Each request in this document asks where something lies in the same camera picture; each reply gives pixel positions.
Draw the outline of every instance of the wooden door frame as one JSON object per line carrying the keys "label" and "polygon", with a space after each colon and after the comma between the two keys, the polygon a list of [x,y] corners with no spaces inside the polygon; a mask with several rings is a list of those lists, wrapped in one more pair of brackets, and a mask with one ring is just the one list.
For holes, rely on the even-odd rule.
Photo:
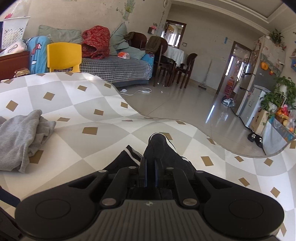
{"label": "wooden door frame", "polygon": [[185,28],[186,28],[186,25],[187,25],[187,24],[186,24],[186,23],[181,23],[181,22],[178,22],[178,21],[168,20],[168,19],[167,19],[165,22],[168,22],[168,24],[167,24],[167,26],[166,26],[166,28],[165,28],[165,34],[164,34],[164,36],[163,36],[164,39],[165,39],[166,32],[167,32],[167,30],[168,30],[168,25],[169,25],[170,23],[176,23],[176,24],[183,25],[182,32],[181,32],[181,37],[180,37],[180,40],[179,40],[179,43],[178,43],[178,46],[177,46],[177,48],[179,48],[180,45],[181,45],[182,38],[183,38],[183,35],[184,35],[184,31],[185,31]]}
{"label": "wooden door frame", "polygon": [[222,78],[221,78],[220,84],[219,84],[219,86],[218,86],[218,89],[217,89],[217,91],[216,91],[216,94],[219,94],[220,89],[221,89],[221,87],[222,87],[222,85],[223,85],[223,82],[224,82],[224,79],[225,79],[225,75],[226,75],[226,72],[227,72],[227,69],[228,69],[228,66],[229,66],[229,63],[230,63],[231,57],[232,57],[232,55],[233,55],[233,51],[234,51],[234,49],[235,49],[235,45],[239,46],[240,48],[242,48],[242,49],[244,49],[244,50],[249,51],[249,52],[250,52],[250,57],[251,57],[251,54],[252,54],[252,52],[253,52],[253,50],[249,49],[248,47],[246,47],[246,46],[244,46],[244,45],[242,45],[242,44],[240,44],[240,43],[238,43],[238,42],[233,41],[233,45],[232,45],[231,52],[230,52],[230,55],[229,55],[229,58],[228,58],[228,61],[227,61],[227,65],[226,65],[226,67],[225,67],[225,70],[224,70],[224,73],[223,73],[223,75],[222,75]]}

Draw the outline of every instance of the laundry basket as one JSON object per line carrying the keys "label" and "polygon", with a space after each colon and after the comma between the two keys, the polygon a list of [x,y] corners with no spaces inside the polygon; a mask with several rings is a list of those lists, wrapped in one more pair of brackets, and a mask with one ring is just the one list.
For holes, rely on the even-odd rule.
{"label": "laundry basket", "polygon": [[6,49],[17,40],[22,39],[29,18],[7,18],[3,20],[1,49]]}

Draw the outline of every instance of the light green cushion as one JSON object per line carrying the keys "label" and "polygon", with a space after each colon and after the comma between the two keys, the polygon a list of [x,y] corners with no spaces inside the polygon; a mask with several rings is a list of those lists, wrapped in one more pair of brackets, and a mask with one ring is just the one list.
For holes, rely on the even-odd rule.
{"label": "light green cushion", "polygon": [[145,50],[139,50],[134,47],[128,47],[123,52],[129,53],[131,58],[141,59],[145,55]]}
{"label": "light green cushion", "polygon": [[120,24],[119,27],[111,34],[110,45],[114,46],[124,42],[125,39],[123,37],[127,34],[128,31],[126,29],[126,24]]}
{"label": "light green cushion", "polygon": [[116,50],[119,50],[119,49],[126,49],[129,47],[129,44],[127,42],[122,42],[118,45],[114,45],[113,46]]}
{"label": "light green cushion", "polygon": [[109,46],[109,50],[110,50],[110,52],[109,52],[109,55],[111,55],[111,56],[117,56],[117,51],[116,51],[116,49],[113,47],[113,46]]}
{"label": "light green cushion", "polygon": [[76,29],[58,29],[46,25],[40,25],[38,36],[51,36],[54,43],[67,42],[81,44],[83,38],[81,31]]}

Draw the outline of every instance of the glossy floor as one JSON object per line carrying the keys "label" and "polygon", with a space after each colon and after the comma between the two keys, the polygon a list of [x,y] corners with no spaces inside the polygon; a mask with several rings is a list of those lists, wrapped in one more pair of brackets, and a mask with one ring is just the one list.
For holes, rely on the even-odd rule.
{"label": "glossy floor", "polygon": [[186,89],[180,89],[175,83],[170,87],[164,87],[162,82],[156,87],[152,84],[151,81],[148,85],[124,87],[127,89],[127,94],[133,94],[142,87],[151,88],[150,94],[136,93],[132,96],[122,96],[141,114],[185,121],[196,126],[231,152],[244,156],[265,155],[263,149],[247,139],[250,131],[241,119],[230,108],[221,104],[222,96],[217,96],[209,90],[202,90],[191,83]]}

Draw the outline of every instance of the refrigerator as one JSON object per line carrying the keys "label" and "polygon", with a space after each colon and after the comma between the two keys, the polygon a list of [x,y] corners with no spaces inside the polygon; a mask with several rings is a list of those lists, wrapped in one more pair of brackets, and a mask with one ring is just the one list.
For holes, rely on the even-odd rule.
{"label": "refrigerator", "polygon": [[250,93],[250,97],[247,101],[247,104],[244,107],[244,110],[242,111],[242,114],[240,116],[246,127],[249,127],[249,125],[251,124],[253,117],[255,116],[260,107],[260,103],[263,100],[263,97],[268,92],[270,92],[268,89],[262,86],[254,85],[252,92]]}
{"label": "refrigerator", "polygon": [[255,42],[255,49],[251,54],[249,63],[245,66],[244,74],[240,78],[240,86],[234,100],[235,106],[232,107],[237,116],[241,116],[254,85],[262,86],[270,91],[274,90],[275,74],[270,75],[270,69],[263,70],[260,67],[260,56],[265,46],[265,40],[266,38],[263,36]]}

